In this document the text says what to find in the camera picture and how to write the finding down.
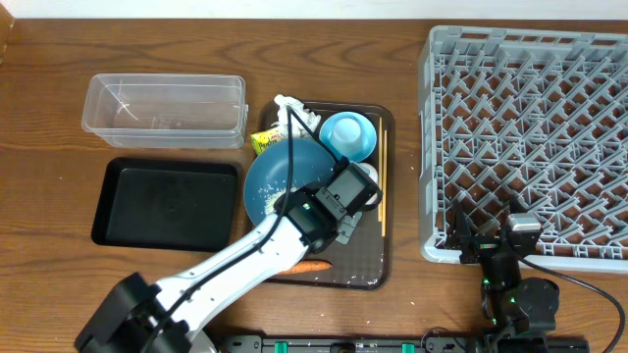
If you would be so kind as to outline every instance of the black tray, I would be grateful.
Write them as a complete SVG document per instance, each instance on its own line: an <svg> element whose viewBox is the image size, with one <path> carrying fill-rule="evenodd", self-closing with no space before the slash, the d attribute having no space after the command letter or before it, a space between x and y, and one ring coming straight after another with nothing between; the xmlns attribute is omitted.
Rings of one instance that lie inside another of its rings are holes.
<svg viewBox="0 0 628 353"><path fill-rule="evenodd" d="M229 243L237 171L226 164L116 158L91 229L99 245L220 251Z"/></svg>
<svg viewBox="0 0 628 353"><path fill-rule="evenodd" d="M316 129L318 135L323 122L338 112L356 112L371 121L375 130L382 127L388 131L388 182L387 182L387 228L386 236L382 237L382 224L378 221L377 210L364 213L355 233L346 245L334 241L324 252L310 255L308 259L321 259L331 262L334 266L325 271L299 275L276 276L268 281L295 283L338 288L372 290L382 286L389 277L391 270L391 237L393 224L393 170L394 170L394 119L386 108L372 105L339 104L322 102L304 102L305 106L321 115L322 121ZM270 102L262 110L259 130L271 128L277 120L278 107ZM364 162L380 170L378 164L379 145Z"/></svg>

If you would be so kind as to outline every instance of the blue plate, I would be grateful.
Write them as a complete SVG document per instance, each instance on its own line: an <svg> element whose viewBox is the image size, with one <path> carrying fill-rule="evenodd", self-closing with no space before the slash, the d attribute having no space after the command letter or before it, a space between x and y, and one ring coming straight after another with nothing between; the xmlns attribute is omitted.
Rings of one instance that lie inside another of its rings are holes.
<svg viewBox="0 0 628 353"><path fill-rule="evenodd" d="M354 153L351 156L345 156L351 162L362 162L368 156L373 153L375 150L375 145L377 144L377 132L375 132L375 127L371 122L361 114L353 113L353 112L340 112L333 114L330 116L321 126L321 132L319 133L319 138L321 142L325 143L327 147L329 147L332 152L336 155L338 159L342 156L342 154L334 147L331 143L330 138L332 136L332 131L334 131L334 126L340 119L350 118L355 120L362 130L362 148L360 151Z"/></svg>
<svg viewBox="0 0 628 353"><path fill-rule="evenodd" d="M292 141L292 187L312 181L327 181L334 174L334 159L317 142L296 138ZM251 165L244 181L244 208L254 225L266 217L266 202L286 190L288 178L288 141L266 149Z"/></svg>

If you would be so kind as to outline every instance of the white plastic basket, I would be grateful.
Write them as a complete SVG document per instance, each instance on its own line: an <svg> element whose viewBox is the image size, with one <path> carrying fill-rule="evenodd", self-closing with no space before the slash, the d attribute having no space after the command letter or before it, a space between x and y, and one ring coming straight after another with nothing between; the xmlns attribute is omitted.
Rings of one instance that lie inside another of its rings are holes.
<svg viewBox="0 0 628 353"><path fill-rule="evenodd" d="M419 58L421 252L445 250L452 200L493 233L517 197L541 266L628 272L628 36L436 26Z"/></svg>

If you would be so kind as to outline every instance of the orange carrot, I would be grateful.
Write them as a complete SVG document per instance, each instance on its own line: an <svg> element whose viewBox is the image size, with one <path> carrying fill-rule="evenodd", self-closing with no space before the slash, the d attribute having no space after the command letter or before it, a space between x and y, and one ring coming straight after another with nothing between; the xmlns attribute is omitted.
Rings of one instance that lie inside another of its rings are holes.
<svg viewBox="0 0 628 353"><path fill-rule="evenodd" d="M296 275L296 274L305 274L308 272L314 271L324 271L330 269L332 267L332 263L325 260L303 260L298 264L292 266L291 269L282 271L278 273L278 275Z"/></svg>

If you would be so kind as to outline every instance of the yellow snack packet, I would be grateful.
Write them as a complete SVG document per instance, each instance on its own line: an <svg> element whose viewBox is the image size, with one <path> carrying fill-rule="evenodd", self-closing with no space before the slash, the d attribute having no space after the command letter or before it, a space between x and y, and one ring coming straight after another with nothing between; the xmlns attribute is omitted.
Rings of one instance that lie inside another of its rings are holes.
<svg viewBox="0 0 628 353"><path fill-rule="evenodd" d="M281 133L282 129L283 128L281 126L276 126L266 131L253 133L251 135L251 143L253 144L255 153L259 156L268 147L285 139L286 137Z"/></svg>

